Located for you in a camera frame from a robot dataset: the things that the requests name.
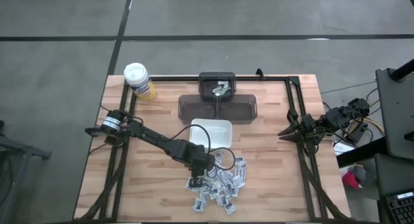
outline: white lid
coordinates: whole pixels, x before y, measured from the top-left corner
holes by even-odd
[[[145,66],[140,63],[132,63],[124,69],[124,77],[129,85],[139,85],[148,78]]]

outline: concrete floor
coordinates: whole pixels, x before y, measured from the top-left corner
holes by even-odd
[[[0,0],[0,37],[116,36],[124,5]],[[413,14],[409,0],[133,0],[125,34],[414,34]],[[14,223],[71,219],[91,142],[83,129],[94,124],[113,48],[112,41],[0,41],[5,133],[53,151],[49,161],[32,161]],[[316,74],[324,92],[373,81],[376,69],[398,67],[413,51],[414,39],[123,42],[114,73],[131,62],[151,74],[251,74],[262,68],[267,74]],[[322,98],[340,106],[373,88]],[[379,112],[373,119],[382,122]],[[375,221],[373,200],[347,194],[355,218]]]

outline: electronics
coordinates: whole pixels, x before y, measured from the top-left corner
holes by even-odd
[[[324,138],[326,133],[335,134],[339,129],[349,126],[351,120],[359,121],[369,114],[369,104],[363,98],[355,98],[347,106],[332,108],[318,120],[313,119],[310,114],[302,116],[298,121],[298,113],[289,109],[287,119],[289,127],[278,134],[279,139],[294,143],[306,143],[305,153],[315,154],[318,151],[317,145]]]
[[[358,141],[360,141],[362,135],[364,135],[365,131],[367,131],[368,124],[362,123],[359,124],[358,127],[356,127],[355,130],[350,132],[351,135],[347,135],[345,137],[345,140],[352,142],[353,144],[356,144]]]
[[[395,224],[414,223],[414,190],[386,197],[387,212]]]

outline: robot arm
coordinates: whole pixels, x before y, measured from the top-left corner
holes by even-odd
[[[134,120],[128,114],[113,110],[109,111],[102,125],[94,132],[103,132],[108,137],[105,142],[117,146],[123,143],[127,137],[136,137],[149,144],[152,144],[170,156],[174,161],[182,163],[191,171],[191,187],[202,186],[202,179],[197,178],[204,174],[205,170],[210,171],[214,167],[215,157],[209,152],[204,152],[203,145],[196,145],[183,139],[169,139],[156,131],[149,129],[143,123]]]
[[[347,106],[332,108],[318,120],[314,120],[310,114],[307,114],[302,116],[299,122],[296,111],[290,109],[287,114],[290,125],[278,136],[281,140],[305,143],[305,153],[313,154],[325,134],[345,129],[351,120],[365,118],[368,115],[369,104],[362,98],[355,98]]]

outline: black cable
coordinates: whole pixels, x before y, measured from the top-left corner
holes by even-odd
[[[374,140],[374,133],[369,128],[367,128],[367,131],[369,131],[371,133],[371,139],[369,140],[369,142],[372,142]]]
[[[217,176],[217,168],[216,168],[216,167],[213,167],[213,169],[215,170],[215,174],[214,174],[214,176],[213,176],[213,177],[210,177],[210,176],[208,175],[208,172],[207,172],[207,177],[209,177],[210,179],[213,179],[214,177],[216,177],[216,176]]]
[[[91,153],[92,153],[92,152],[94,152],[95,150],[99,150],[100,148],[102,148],[102,147],[104,147],[104,146],[106,146],[106,145],[107,145],[107,143],[105,143],[105,144],[103,144],[103,145],[101,145],[101,146],[96,147],[95,149],[91,150],[91,151],[88,153],[88,155],[91,155]]]
[[[325,102],[322,102],[325,106],[327,106],[329,108],[329,111],[332,110],[332,108]]]
[[[378,88],[376,87],[375,89],[373,89],[372,91],[370,91],[369,93],[368,93],[368,95],[365,97],[365,101],[367,101],[368,102],[368,97],[369,97],[369,95],[371,95],[372,93],[374,93],[374,91],[376,91]]]
[[[210,135],[208,134],[208,132],[207,132],[207,130],[204,128],[204,127],[202,127],[201,125],[198,125],[198,124],[190,124],[189,126],[186,126],[185,128],[183,128],[182,130],[180,130],[176,135],[174,135],[173,137],[171,137],[171,138],[169,138],[169,139],[166,139],[166,140],[160,140],[161,142],[166,142],[166,141],[170,141],[170,140],[173,140],[173,139],[175,139],[176,137],[178,137],[184,130],[186,130],[186,129],[188,129],[188,128],[190,128],[190,127],[192,127],[192,126],[195,126],[195,127],[199,127],[199,128],[201,128],[205,133],[206,133],[206,135],[207,135],[207,139],[208,139],[208,151],[207,151],[207,158],[208,158],[208,156],[210,156],[210,152],[211,152],[211,149],[212,149],[212,142],[211,142],[211,140],[210,140]]]
[[[8,163],[8,171],[10,172],[10,185],[7,189],[7,192],[6,192],[5,196],[0,201],[0,208],[3,206],[3,203],[6,201],[6,198],[8,197],[8,195],[9,195],[9,193],[12,190],[12,187],[13,187],[12,161],[9,158],[7,158],[7,163]]]
[[[233,164],[229,168],[222,168],[221,166],[217,166],[216,164],[214,164],[214,166],[216,168],[218,168],[218,169],[221,169],[221,170],[231,170],[234,167],[234,165],[235,165],[235,155],[234,155],[233,151],[231,149],[229,149],[229,148],[226,148],[226,147],[219,147],[219,148],[213,149],[212,152],[214,152],[216,150],[227,150],[227,151],[229,151],[232,154],[232,156],[233,156]]]
[[[362,114],[359,112],[359,111],[356,111],[356,110],[349,110],[349,111],[344,111],[343,113],[345,114],[345,113],[349,113],[349,112],[351,112],[352,113],[352,119],[355,121],[355,122],[358,122],[358,123],[362,123],[363,121],[364,121],[364,117],[362,116]],[[354,113],[357,113],[357,114],[359,114],[361,117],[361,120],[358,120],[357,118],[355,118],[355,116],[354,116]],[[336,125],[339,127],[339,129],[340,130],[342,130],[342,133],[344,133],[343,134],[343,136],[345,135],[345,133],[350,137],[350,138],[352,138],[352,135],[350,134],[350,133],[348,133],[345,129],[343,129],[340,125],[339,125],[339,123],[338,123],[338,118],[339,117],[341,117],[340,115],[338,115],[337,117],[336,117],[336,120],[335,120],[335,122],[336,122]],[[353,144],[352,142],[349,142],[348,140],[346,140],[344,137],[342,137],[342,139],[341,140],[344,140],[345,142],[348,142],[348,143],[351,143],[351,144]],[[337,142],[335,142],[334,143],[334,146],[336,145],[336,144],[338,144],[341,140],[339,140],[339,141],[337,141]]]
[[[330,93],[330,92],[334,92],[334,91],[341,91],[341,90],[344,90],[344,89],[349,89],[349,88],[353,88],[353,87],[358,87],[358,86],[361,86],[361,85],[372,84],[372,83],[374,83],[374,82],[366,82],[366,83],[362,83],[362,84],[358,84],[358,85],[352,85],[352,86],[349,86],[349,87],[344,87],[344,88],[339,88],[339,89],[333,89],[333,90],[330,90],[330,91],[324,91],[324,92],[321,92],[321,95],[322,95],[322,94],[326,94],[326,93]]]
[[[328,131],[329,133],[332,133],[333,135],[335,135],[335,136],[337,136],[337,137],[339,137],[339,139],[341,139],[341,140],[343,140],[343,141],[345,141],[346,142],[346,140],[343,138],[343,137],[341,137],[341,136],[339,136],[338,134],[336,134],[334,131],[332,131],[332,130],[330,130],[329,128],[326,128],[326,127],[316,127],[316,128],[321,128],[321,129],[324,129],[324,130],[326,130],[326,131]]]
[[[367,117],[369,117],[370,115],[372,115],[372,114],[374,114],[374,113],[376,113],[379,109],[381,109],[381,106],[379,106],[375,111],[373,111],[373,112],[371,112],[370,114],[368,114],[368,116]]]
[[[372,106],[374,106],[377,102],[379,102],[380,100],[377,100],[377,101],[375,101],[375,102],[373,102],[369,107],[372,107]]]
[[[100,104],[100,107],[102,107],[102,109],[104,109],[106,111],[110,111],[109,109],[107,109],[106,107],[104,107],[102,104]]]
[[[358,123],[358,125],[354,128],[354,129],[352,129],[352,131],[350,132],[350,134],[353,134],[359,127],[360,127],[360,125],[362,124],[361,122],[357,122],[357,121],[354,121],[350,126],[349,126],[349,130],[355,125],[355,123]]]
[[[313,153],[314,155],[316,155],[316,153],[319,151],[319,144],[317,144],[316,146],[317,146],[317,147],[316,147],[316,149],[315,149],[315,152]]]
[[[127,122],[128,120],[131,120],[131,119],[137,119],[137,120],[140,120],[141,121],[141,125],[142,125],[142,127],[144,127],[144,120],[142,120],[142,118],[140,118],[140,117],[135,117],[135,116],[133,116],[133,115],[130,115],[128,112],[126,112],[126,111],[121,111],[121,113],[123,113],[125,116],[127,116],[128,118],[126,118],[125,120],[123,120],[123,121],[121,121],[121,124],[123,124],[123,123],[125,123],[125,122]]]

